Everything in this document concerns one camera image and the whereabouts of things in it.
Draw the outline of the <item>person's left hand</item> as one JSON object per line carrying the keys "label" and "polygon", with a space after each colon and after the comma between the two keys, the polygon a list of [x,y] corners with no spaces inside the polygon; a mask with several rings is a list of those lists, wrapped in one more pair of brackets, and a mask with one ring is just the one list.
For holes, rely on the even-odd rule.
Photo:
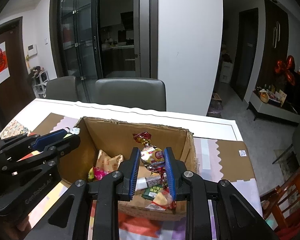
{"label": "person's left hand", "polygon": [[5,224],[5,232],[9,239],[24,239],[31,231],[29,216],[26,216],[19,224],[8,222]]}

